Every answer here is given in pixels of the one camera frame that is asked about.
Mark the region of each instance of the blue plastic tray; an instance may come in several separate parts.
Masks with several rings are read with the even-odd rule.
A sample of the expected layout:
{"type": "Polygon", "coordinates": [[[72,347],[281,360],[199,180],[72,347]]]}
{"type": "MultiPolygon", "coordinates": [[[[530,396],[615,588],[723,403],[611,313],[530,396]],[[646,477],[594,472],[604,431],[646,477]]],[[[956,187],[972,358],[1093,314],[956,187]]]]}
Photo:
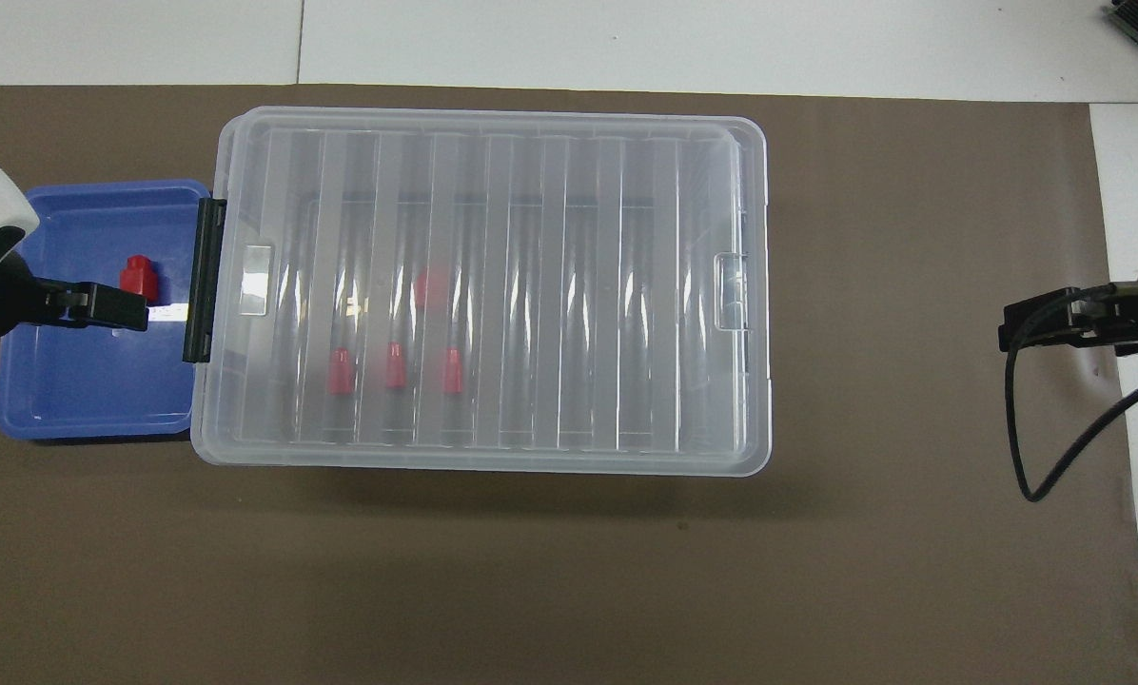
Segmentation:
{"type": "Polygon", "coordinates": [[[192,368],[181,361],[192,269],[196,181],[50,185],[26,192],[40,216],[18,247],[42,278],[116,287],[131,255],[159,274],[146,333],[20,324],[0,352],[0,430],[11,438],[98,438],[188,429],[192,368]]]}

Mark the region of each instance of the brown mat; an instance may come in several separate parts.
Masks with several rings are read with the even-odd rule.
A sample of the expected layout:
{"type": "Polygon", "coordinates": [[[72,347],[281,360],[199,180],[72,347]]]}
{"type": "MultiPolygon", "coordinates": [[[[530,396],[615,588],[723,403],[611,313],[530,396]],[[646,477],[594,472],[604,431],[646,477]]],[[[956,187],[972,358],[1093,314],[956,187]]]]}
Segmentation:
{"type": "MultiPolygon", "coordinates": [[[[769,139],[775,447],[744,480],[214,468],[0,435],[0,682],[1138,682],[1122,426],[1042,504],[1000,307],[1107,281],[1083,105],[0,88],[20,183],[212,181],[258,104],[717,113],[769,139]]],[[[1042,476],[1118,397],[1023,355],[1042,476]]]]}

